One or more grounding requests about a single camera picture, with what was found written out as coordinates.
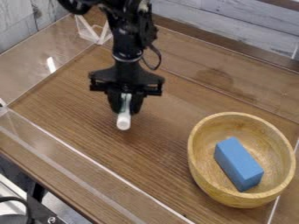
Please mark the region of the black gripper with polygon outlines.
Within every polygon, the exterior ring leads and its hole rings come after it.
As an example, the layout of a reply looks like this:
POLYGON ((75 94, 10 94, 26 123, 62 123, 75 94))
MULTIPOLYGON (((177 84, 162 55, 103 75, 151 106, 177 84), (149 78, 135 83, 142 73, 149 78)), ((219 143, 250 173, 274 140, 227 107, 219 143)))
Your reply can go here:
POLYGON ((165 77, 149 72, 139 62, 115 61, 110 68, 89 73, 90 90, 107 92, 110 107, 115 113, 122 109, 122 94, 134 94, 130 102, 133 115, 141 112, 146 95, 162 95, 165 77))

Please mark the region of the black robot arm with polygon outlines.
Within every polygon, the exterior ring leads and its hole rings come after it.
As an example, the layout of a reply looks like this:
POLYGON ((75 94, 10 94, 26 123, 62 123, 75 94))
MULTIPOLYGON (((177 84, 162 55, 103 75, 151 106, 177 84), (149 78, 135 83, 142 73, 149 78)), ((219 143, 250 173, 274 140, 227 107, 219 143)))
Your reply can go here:
POLYGON ((89 73, 90 89, 106 93, 115 113, 127 105, 138 114, 147 96, 163 94, 165 77, 154 73, 159 68, 145 58, 145 50, 161 51, 154 45, 158 27, 151 0, 58 0, 75 15, 85 15, 99 7, 107 16, 113 33, 114 66, 89 73))

